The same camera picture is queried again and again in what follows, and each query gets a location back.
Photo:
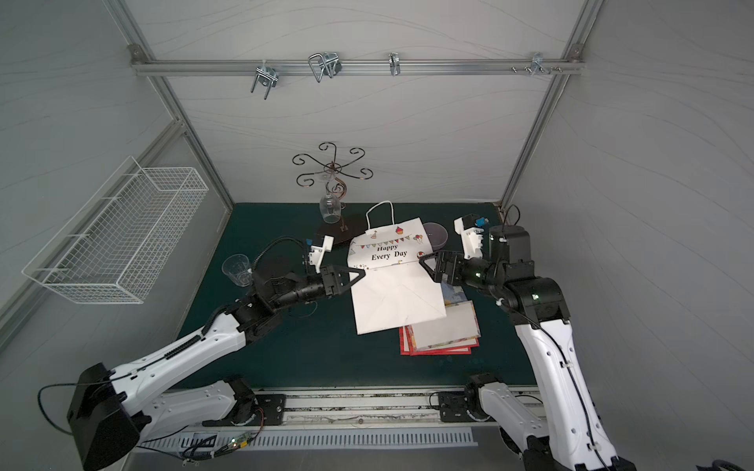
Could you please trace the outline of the red RICH paper bag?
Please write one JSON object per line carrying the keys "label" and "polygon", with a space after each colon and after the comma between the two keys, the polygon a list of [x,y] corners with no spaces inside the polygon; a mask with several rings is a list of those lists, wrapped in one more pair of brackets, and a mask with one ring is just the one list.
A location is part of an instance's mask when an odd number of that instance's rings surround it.
{"label": "red RICH paper bag", "polygon": [[402,356],[441,356],[441,355],[471,355],[472,350],[479,346],[479,341],[461,347],[447,349],[430,349],[430,351],[416,351],[410,343],[410,336],[405,327],[399,329],[400,348]]}

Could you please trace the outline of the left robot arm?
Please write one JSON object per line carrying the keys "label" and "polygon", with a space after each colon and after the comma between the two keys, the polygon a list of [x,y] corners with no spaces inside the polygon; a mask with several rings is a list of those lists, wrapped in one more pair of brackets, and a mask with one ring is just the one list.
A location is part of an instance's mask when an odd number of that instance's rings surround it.
{"label": "left robot arm", "polygon": [[108,369],[97,363],[82,372],[67,413],[82,467],[102,470],[160,431],[194,424],[261,424],[263,406],[242,379],[175,391],[188,376],[252,345],[276,329],[285,311],[335,298],[365,278],[365,270],[325,266],[332,248],[299,241],[300,273],[264,277],[255,264],[251,283],[234,302],[216,309],[194,332],[129,363]]}

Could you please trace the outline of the white printed paper bag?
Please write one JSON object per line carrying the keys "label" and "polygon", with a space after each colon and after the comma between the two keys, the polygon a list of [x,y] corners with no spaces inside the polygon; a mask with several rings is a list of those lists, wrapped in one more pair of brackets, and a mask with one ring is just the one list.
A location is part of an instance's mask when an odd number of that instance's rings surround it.
{"label": "white printed paper bag", "polygon": [[440,285],[419,264],[433,253],[419,218],[397,221],[385,200],[365,213],[366,230],[351,240],[348,265],[365,277],[351,288],[359,335],[443,319]]}

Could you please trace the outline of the floral print paper bag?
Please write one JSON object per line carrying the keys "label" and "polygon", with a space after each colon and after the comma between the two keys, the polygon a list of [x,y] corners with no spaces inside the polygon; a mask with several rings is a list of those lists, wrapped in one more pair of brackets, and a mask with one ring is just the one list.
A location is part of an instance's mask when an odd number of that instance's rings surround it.
{"label": "floral print paper bag", "polygon": [[441,319],[422,322],[406,329],[412,336],[412,344],[419,351],[449,347],[459,341],[481,338],[473,302],[461,287],[446,283],[440,285],[446,309],[446,316]]}

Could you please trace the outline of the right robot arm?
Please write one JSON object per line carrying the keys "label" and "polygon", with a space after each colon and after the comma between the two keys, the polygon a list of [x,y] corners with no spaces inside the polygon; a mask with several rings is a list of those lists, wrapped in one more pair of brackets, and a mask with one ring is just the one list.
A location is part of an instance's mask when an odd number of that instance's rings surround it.
{"label": "right robot arm", "polygon": [[473,288],[509,316],[535,376],[537,416],[492,375],[472,377],[467,414],[494,420],[527,470],[632,470],[609,439],[580,369],[571,314],[560,286],[535,273],[529,233],[500,225],[461,228],[463,251],[438,251],[419,264],[435,282]]}

